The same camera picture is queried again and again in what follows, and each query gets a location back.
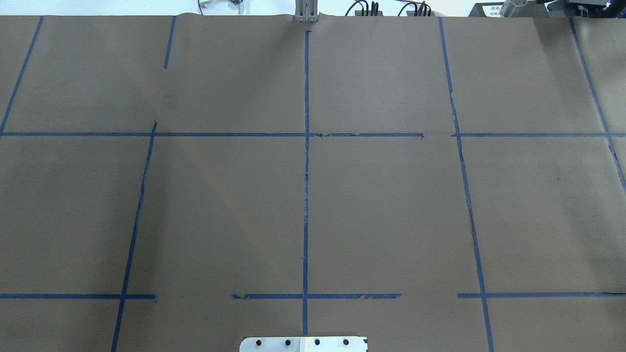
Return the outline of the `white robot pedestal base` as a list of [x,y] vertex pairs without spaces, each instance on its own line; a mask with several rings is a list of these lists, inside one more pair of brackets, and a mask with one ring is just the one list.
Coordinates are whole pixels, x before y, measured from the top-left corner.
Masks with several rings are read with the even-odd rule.
[[240,352],[368,352],[366,337],[293,336],[252,337],[242,340]]

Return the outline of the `aluminium frame post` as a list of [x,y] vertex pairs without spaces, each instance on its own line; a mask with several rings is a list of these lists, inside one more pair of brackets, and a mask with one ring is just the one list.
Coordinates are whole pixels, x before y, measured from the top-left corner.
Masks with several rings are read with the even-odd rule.
[[319,20],[318,0],[296,0],[295,22],[317,22]]

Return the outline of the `metal cup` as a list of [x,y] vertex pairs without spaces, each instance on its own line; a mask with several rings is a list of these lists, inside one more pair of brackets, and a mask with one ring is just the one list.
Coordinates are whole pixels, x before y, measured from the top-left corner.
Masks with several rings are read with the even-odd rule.
[[521,17],[527,4],[527,0],[505,0],[499,14],[506,18]]

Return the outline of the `brown paper table cover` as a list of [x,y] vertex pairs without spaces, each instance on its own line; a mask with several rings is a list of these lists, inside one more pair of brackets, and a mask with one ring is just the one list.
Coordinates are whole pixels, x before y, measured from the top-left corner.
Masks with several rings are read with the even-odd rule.
[[625,350],[625,21],[2,16],[1,350]]

